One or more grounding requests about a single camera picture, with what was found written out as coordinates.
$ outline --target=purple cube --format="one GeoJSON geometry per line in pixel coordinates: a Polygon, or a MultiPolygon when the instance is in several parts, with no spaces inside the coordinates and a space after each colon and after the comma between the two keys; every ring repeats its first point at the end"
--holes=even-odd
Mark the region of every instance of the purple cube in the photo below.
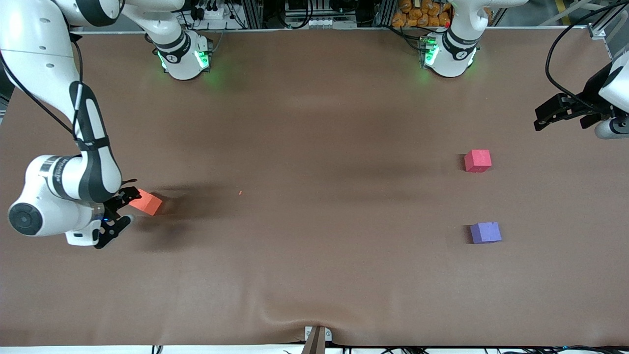
{"type": "Polygon", "coordinates": [[[474,243],[494,243],[502,240],[497,222],[479,222],[470,226],[474,243]]]}

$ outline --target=cube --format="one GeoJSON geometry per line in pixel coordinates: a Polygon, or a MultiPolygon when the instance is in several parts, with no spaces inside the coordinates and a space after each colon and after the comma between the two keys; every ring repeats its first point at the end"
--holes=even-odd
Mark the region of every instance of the cube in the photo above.
{"type": "Polygon", "coordinates": [[[467,172],[485,172],[490,167],[489,150],[471,150],[465,155],[465,170],[467,172]]]}
{"type": "Polygon", "coordinates": [[[141,198],[130,201],[129,205],[142,212],[147,213],[148,215],[155,215],[157,209],[162,204],[162,200],[152,195],[151,193],[141,190],[139,188],[138,191],[140,192],[141,198]]]}
{"type": "Polygon", "coordinates": [[[494,243],[501,241],[500,229],[497,222],[479,222],[470,226],[472,231],[472,241],[479,243],[494,243]]]}

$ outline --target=brown table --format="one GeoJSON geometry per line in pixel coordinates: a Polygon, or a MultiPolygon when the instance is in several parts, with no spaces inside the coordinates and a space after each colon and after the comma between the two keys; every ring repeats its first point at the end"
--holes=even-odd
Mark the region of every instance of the brown table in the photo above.
{"type": "MultiPolygon", "coordinates": [[[[533,130],[555,30],[491,30],[457,79],[388,31],[226,34],[177,82],[142,36],[81,40],[124,178],[168,198],[106,249],[1,218],[0,345],[629,345],[629,140],[533,130]],[[462,155],[490,149],[486,173],[462,155]],[[470,243],[498,221],[503,241],[470,243]]],[[[586,30],[553,72],[608,62],[586,30]]],[[[70,137],[16,93],[0,210],[70,137]]]]}

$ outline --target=yellow stripe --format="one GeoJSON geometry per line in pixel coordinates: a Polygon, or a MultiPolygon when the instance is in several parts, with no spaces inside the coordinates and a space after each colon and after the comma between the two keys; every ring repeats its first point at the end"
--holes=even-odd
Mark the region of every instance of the yellow stripe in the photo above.
{"type": "MultiPolygon", "coordinates": [[[[555,4],[557,4],[557,10],[559,10],[559,13],[562,13],[562,12],[565,11],[564,0],[555,0],[555,4]]],[[[568,18],[568,16],[564,16],[561,19],[561,23],[563,23],[564,26],[569,26],[570,25],[570,19],[568,18]]]]}

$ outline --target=pile of potatoes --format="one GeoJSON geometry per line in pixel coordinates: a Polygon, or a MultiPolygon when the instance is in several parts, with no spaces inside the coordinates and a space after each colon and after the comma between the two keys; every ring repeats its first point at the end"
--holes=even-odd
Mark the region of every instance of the pile of potatoes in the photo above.
{"type": "Polygon", "coordinates": [[[445,27],[449,25],[454,11],[450,3],[432,0],[421,0],[419,8],[413,5],[413,0],[399,0],[399,10],[391,20],[393,27],[445,27]]]}

